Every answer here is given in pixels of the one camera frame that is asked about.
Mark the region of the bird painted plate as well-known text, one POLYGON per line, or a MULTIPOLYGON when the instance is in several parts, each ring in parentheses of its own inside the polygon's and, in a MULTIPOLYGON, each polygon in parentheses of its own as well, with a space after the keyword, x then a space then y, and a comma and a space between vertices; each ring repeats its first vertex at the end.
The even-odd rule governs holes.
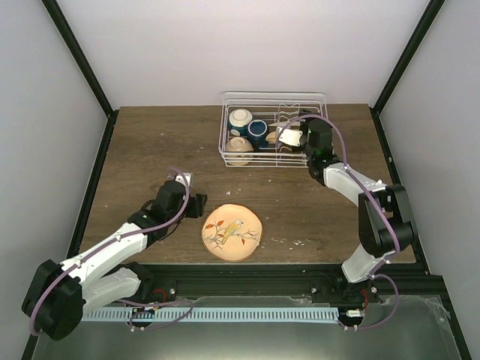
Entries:
POLYGON ((202 225, 202 243, 218 259, 237 263, 260 246, 263 224, 249 208, 237 204, 218 206, 202 225))

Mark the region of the small white bowl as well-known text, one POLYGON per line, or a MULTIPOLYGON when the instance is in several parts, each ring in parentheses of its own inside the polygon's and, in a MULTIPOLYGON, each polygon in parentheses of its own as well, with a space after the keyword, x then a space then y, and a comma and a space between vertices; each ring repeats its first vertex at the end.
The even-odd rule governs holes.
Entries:
POLYGON ((247 152, 252 152, 254 150, 254 147, 250 143, 250 141, 244 137, 241 136, 234 136, 232 137, 227 143, 226 143, 226 148, 225 152, 229 153, 247 153, 247 152))

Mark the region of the white bowl teal outside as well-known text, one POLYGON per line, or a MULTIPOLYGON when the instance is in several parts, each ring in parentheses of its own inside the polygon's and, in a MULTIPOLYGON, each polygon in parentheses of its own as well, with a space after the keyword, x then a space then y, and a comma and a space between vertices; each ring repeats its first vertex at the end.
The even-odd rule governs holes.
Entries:
POLYGON ((248 125, 252 122, 252 113, 247 109, 234 109, 227 122, 229 133, 234 137, 246 137, 248 125))

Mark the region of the dark blue mug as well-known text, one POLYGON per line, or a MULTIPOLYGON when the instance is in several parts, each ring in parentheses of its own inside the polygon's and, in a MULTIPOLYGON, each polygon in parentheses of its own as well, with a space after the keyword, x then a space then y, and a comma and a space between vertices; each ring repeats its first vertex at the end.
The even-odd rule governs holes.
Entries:
POLYGON ((267 146, 266 137, 269 127, 261 119, 252 120, 247 126, 247 138, 254 148, 263 148, 267 146))

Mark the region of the white wire dish rack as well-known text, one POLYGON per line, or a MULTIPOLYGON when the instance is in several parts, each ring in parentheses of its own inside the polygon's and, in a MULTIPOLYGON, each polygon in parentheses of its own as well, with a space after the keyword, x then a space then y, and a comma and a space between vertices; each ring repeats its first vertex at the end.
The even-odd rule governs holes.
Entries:
POLYGON ((304 135, 302 147, 281 144, 277 148, 254 148, 247 153, 225 152, 227 142, 234 137, 230 134, 227 122, 229 114, 236 109, 246 109, 252 113, 253 120, 261 119, 267 125, 275 121, 295 121, 304 114, 328 116, 326 97, 319 92, 268 92, 268 91, 227 91, 223 95, 222 118, 218 150, 228 167, 280 167, 305 168, 308 158, 303 153, 307 139, 307 124, 303 121, 299 127, 283 129, 299 129, 304 135))

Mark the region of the cream orange plate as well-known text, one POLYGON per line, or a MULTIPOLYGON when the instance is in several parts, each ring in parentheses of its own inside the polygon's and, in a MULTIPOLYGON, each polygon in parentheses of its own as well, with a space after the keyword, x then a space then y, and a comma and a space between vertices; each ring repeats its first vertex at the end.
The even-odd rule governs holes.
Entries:
POLYGON ((278 132, 272 131, 265 137, 265 147, 268 149, 276 149, 279 145, 278 132))

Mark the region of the round bamboo steamer tray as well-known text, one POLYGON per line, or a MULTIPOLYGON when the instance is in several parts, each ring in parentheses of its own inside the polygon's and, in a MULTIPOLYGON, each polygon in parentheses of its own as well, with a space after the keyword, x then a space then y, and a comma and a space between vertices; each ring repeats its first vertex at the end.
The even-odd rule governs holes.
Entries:
POLYGON ((302 120, 295 120, 295 121, 273 121, 268 124, 269 127, 280 127, 283 128, 286 125, 290 127, 299 127, 303 121, 302 120))

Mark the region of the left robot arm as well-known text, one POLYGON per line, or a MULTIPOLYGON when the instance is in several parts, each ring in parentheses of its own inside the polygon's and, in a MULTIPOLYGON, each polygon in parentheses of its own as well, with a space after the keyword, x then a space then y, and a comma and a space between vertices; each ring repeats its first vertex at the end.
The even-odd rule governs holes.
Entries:
POLYGON ((42 262, 21 306, 31 334, 59 341, 105 305, 151 300, 152 274, 128 258, 164 240, 183 219, 202 217, 207 199, 191 190, 189 175, 177 175, 103 241, 62 262, 42 262))

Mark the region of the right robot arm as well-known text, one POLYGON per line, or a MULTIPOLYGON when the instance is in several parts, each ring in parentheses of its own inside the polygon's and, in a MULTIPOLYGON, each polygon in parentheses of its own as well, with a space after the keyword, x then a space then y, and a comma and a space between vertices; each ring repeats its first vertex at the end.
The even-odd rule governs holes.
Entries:
POLYGON ((338 134, 342 156, 335 154, 333 133, 338 128, 329 120, 308 117, 303 152, 310 176, 321 185, 351 201, 358 209, 360 245, 343 262, 343 277, 333 283, 335 297, 351 302, 359 283, 370 280, 390 259, 416 242, 419 232, 407 190, 400 184, 387 185, 355 171, 347 162, 343 137, 338 134))

